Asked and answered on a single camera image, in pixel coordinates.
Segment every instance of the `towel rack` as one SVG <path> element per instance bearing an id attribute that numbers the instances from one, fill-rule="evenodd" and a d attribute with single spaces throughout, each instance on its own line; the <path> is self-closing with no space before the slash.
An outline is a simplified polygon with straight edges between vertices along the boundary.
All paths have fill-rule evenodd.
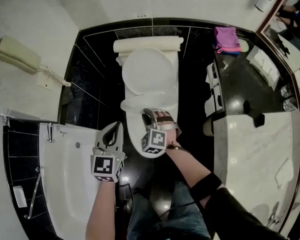
<path id="1" fill-rule="evenodd" d="M 35 171 L 39 173 L 39 176 L 38 176 L 38 178 L 36 179 L 36 183 L 35 183 L 35 187 L 34 187 L 32 199 L 31 199 L 31 204 L 30 204 L 29 215 L 24 215 L 24 216 L 23 216 L 23 217 L 26 218 L 27 220 L 30 220 L 30 219 L 32 218 L 32 209 L 34 208 L 35 197 L 36 197 L 38 185 L 39 185 L 39 182 L 40 182 L 40 179 L 41 179 L 41 171 L 40 171 L 39 167 L 35 168 Z"/>

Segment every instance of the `wristband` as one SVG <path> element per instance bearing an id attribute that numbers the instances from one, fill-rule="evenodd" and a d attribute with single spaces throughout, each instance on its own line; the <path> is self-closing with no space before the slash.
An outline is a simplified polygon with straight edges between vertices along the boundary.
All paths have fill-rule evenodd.
<path id="1" fill-rule="evenodd" d="M 222 181 L 211 172 L 190 189 L 190 194 L 193 200 L 198 202 L 207 196 L 211 196 L 221 184 Z"/>

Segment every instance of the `toilet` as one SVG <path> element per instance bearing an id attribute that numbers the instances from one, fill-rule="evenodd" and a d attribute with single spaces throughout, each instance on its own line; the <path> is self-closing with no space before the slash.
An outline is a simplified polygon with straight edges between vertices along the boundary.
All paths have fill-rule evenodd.
<path id="1" fill-rule="evenodd" d="M 178 51 L 183 42 L 178 36 L 151 36 L 116 40 L 113 50 L 122 66 L 129 137 L 134 148 L 146 158 L 164 154 L 142 151 L 141 139 L 146 134 L 142 117 L 144 108 L 166 110 L 176 122 L 178 117 Z"/>

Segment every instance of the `bathtub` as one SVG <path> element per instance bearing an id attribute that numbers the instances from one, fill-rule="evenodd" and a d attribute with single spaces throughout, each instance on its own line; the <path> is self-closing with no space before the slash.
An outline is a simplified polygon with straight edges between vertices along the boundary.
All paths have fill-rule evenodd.
<path id="1" fill-rule="evenodd" d="M 99 182 L 91 175 L 98 131 L 75 125 L 54 125 L 47 142 L 47 124 L 39 129 L 42 186 L 52 225 L 64 240 L 84 240 Z"/>

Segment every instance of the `jeans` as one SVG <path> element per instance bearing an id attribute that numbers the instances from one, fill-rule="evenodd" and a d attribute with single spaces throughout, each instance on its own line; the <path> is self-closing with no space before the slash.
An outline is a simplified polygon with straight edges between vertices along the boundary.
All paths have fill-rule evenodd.
<path id="1" fill-rule="evenodd" d="M 177 207 L 193 201 L 188 186 L 176 181 L 171 201 L 171 208 L 176 208 L 172 209 L 167 220 L 162 222 L 150 201 L 140 193 L 135 193 L 133 195 L 132 215 L 128 226 L 127 239 L 142 239 L 142 235 L 162 229 L 178 230 L 186 234 L 209 237 L 202 214 L 195 203 Z"/>

